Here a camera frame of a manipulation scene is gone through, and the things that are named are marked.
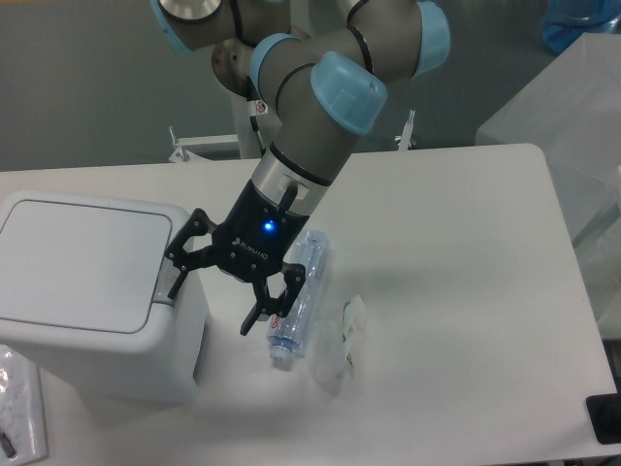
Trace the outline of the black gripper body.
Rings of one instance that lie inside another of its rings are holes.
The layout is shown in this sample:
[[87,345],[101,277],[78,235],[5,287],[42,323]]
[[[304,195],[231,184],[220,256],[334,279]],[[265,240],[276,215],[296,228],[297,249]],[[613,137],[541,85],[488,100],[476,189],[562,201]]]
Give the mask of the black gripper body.
[[308,221],[292,211],[298,186],[289,183],[275,204],[248,182],[228,216],[212,233],[215,265],[249,283],[251,272],[270,277],[282,268],[283,258]]

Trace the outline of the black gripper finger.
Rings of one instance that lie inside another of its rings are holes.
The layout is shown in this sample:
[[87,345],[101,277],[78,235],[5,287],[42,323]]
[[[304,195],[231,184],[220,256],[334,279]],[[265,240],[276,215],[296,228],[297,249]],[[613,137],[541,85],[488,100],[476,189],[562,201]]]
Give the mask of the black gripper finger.
[[165,256],[180,271],[167,294],[168,298],[175,299],[177,297],[183,282],[191,271],[209,268],[217,264],[221,258],[221,250],[215,244],[200,250],[189,251],[185,249],[185,245],[190,239],[208,234],[212,235],[217,228],[218,225],[209,218],[206,212],[197,208],[165,249]]
[[250,278],[255,304],[240,327],[246,336],[254,323],[270,316],[287,317],[306,282],[306,267],[299,263],[282,263],[284,290],[278,297],[270,295],[267,275],[256,264],[250,265]]

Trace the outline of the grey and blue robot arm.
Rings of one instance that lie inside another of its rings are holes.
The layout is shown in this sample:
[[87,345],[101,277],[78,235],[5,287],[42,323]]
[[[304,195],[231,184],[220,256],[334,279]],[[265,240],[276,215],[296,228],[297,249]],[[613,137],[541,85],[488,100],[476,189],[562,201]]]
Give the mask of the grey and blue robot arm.
[[155,1],[171,47],[193,52],[225,41],[249,49],[245,85],[280,120],[230,213],[202,210],[166,249],[182,277],[214,266],[253,288],[241,330],[287,316],[306,280],[284,257],[357,142],[373,128],[387,85],[441,66],[450,51],[444,11],[432,1],[348,1],[342,29],[301,39],[286,1]]

